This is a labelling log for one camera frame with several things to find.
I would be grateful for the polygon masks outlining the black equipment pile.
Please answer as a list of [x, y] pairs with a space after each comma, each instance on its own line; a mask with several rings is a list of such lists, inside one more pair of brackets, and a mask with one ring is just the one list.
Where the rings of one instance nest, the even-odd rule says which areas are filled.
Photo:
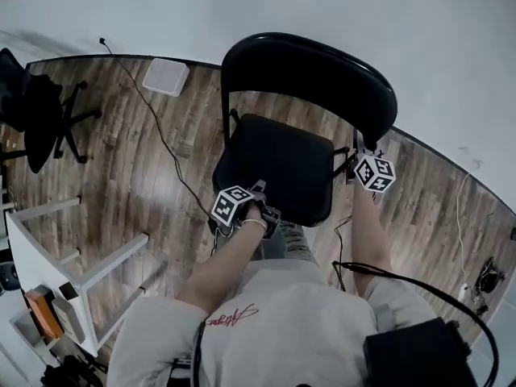
[[90, 354], [84, 358], [67, 355], [60, 366], [48, 365], [40, 382], [43, 387], [104, 387], [97, 372], [107, 375], [108, 366]]

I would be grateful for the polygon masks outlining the person's grey sweatshirt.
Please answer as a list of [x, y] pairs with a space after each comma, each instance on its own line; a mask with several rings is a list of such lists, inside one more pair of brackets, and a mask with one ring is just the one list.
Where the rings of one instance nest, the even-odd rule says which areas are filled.
[[434, 317], [402, 281], [374, 277], [357, 297], [330, 287], [310, 261], [253, 261], [213, 314], [170, 298], [134, 302], [107, 386], [166, 387], [173, 361], [200, 351], [200, 387], [362, 387], [368, 336]]

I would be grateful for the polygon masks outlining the white square box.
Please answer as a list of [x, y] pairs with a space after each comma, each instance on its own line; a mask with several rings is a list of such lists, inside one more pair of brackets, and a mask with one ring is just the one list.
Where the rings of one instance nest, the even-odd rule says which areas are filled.
[[189, 67], [175, 60], [154, 58], [143, 79], [143, 87], [158, 94], [179, 97], [189, 76]]

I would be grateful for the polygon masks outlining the black folding chair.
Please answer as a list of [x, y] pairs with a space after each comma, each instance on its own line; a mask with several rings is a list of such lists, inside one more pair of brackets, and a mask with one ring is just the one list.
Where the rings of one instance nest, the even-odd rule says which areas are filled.
[[393, 87], [375, 68], [326, 44], [280, 32], [236, 43], [221, 66], [224, 151], [213, 187], [265, 183], [267, 203], [288, 222], [315, 227], [331, 213], [338, 150], [327, 138], [230, 106], [234, 92], [299, 98], [353, 126], [374, 150], [397, 117]]

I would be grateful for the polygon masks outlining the grey box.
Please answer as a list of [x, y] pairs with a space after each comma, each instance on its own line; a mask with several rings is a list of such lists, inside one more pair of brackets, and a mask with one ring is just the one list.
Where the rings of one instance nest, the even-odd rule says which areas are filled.
[[72, 304], [56, 297], [52, 300], [52, 305], [64, 333], [75, 343], [82, 344], [85, 341], [85, 333]]

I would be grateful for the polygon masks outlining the white table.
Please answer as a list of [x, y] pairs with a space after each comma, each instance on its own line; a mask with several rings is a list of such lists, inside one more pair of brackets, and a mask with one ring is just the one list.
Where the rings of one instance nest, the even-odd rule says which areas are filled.
[[144, 233], [137, 235], [133, 240], [125, 243], [84, 273], [80, 275], [71, 273], [67, 270], [66, 264], [79, 257], [81, 252], [76, 250], [68, 256], [57, 259], [36, 240], [23, 225], [23, 222], [80, 204], [81, 198], [76, 196], [29, 209], [8, 212], [5, 214], [6, 231], [19, 283], [23, 291], [27, 292], [38, 285], [44, 285], [57, 295], [60, 293], [61, 286], [71, 285], [77, 296], [72, 298], [69, 303], [78, 318], [79, 327], [84, 334], [84, 340], [78, 346], [89, 354], [96, 356], [101, 346], [110, 338], [119, 324], [122, 323], [131, 304], [147, 292], [154, 282], [163, 275], [167, 268], [167, 263], [162, 260], [150, 276], [142, 281], [128, 300], [114, 312], [114, 315], [104, 327], [97, 331], [94, 328], [94, 321], [87, 297], [88, 290], [107, 277], [124, 261], [144, 249], [149, 241], [149, 237]]

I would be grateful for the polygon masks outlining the orange box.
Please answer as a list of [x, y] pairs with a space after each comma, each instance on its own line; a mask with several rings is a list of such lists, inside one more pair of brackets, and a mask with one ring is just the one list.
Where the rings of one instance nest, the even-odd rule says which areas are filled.
[[56, 316], [50, 309], [45, 296], [35, 289], [31, 289], [24, 294], [31, 311], [40, 325], [45, 336], [49, 339], [59, 339], [63, 334], [63, 330], [56, 319]]

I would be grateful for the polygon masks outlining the black round object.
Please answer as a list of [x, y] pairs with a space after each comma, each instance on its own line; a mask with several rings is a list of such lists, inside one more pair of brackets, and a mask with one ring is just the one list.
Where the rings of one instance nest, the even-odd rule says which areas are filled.
[[21, 289], [13, 261], [0, 263], [0, 296], [5, 292]]

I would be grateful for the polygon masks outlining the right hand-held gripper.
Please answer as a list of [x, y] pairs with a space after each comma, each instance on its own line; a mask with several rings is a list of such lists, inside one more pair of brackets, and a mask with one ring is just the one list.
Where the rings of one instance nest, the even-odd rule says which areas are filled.
[[364, 190], [382, 194], [396, 181], [394, 164], [385, 158], [382, 147], [373, 152], [364, 146], [362, 134], [353, 130], [353, 157], [346, 169], [346, 184], [360, 185]]

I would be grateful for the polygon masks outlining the person's left forearm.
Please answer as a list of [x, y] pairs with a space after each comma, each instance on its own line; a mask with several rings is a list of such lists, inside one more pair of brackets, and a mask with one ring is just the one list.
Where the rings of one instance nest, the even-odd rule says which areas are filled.
[[241, 228], [177, 291], [176, 299], [213, 314], [240, 283], [266, 232], [256, 205], [251, 204]]

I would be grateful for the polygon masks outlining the black pack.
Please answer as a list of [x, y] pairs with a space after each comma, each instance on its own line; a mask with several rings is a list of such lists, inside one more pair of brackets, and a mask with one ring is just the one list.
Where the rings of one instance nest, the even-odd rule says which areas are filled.
[[471, 348], [459, 326], [434, 318], [368, 336], [365, 387], [478, 387], [467, 363]]

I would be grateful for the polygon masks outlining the black office chair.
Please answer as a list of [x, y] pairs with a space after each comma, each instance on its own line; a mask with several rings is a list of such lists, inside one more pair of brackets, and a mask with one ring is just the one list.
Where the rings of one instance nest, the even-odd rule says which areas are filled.
[[31, 171], [38, 173], [49, 157], [63, 156], [60, 146], [65, 141], [76, 161], [84, 164], [88, 157], [79, 154], [71, 128], [87, 118], [102, 116], [100, 110], [72, 115], [77, 95], [86, 88], [87, 82], [80, 81], [72, 94], [61, 100], [62, 85], [47, 74], [30, 73], [8, 48], [1, 49], [0, 123], [24, 134], [24, 149], [0, 152], [0, 163], [26, 157]]

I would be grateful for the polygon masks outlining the person's right forearm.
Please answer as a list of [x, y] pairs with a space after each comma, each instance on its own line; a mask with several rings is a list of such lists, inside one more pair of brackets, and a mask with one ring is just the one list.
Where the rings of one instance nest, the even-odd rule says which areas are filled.
[[352, 261], [391, 271], [391, 242], [380, 222], [372, 192], [354, 184]]

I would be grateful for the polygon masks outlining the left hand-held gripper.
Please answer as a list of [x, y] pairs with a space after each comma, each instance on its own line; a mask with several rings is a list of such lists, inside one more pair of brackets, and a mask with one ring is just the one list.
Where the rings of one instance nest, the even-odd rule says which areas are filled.
[[269, 239], [281, 221], [281, 212], [266, 203], [264, 194], [267, 182], [258, 180], [253, 187], [245, 189], [241, 186], [221, 190], [211, 208], [208, 225], [214, 236], [228, 237], [235, 229], [240, 228], [248, 212], [248, 205], [254, 202], [265, 222], [265, 239]]

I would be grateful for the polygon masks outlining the person's leg in jeans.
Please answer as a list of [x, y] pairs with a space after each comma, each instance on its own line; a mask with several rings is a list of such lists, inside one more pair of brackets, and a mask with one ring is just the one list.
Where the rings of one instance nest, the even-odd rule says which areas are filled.
[[317, 264], [302, 226], [280, 221], [269, 239], [261, 241], [258, 260], [305, 260]]

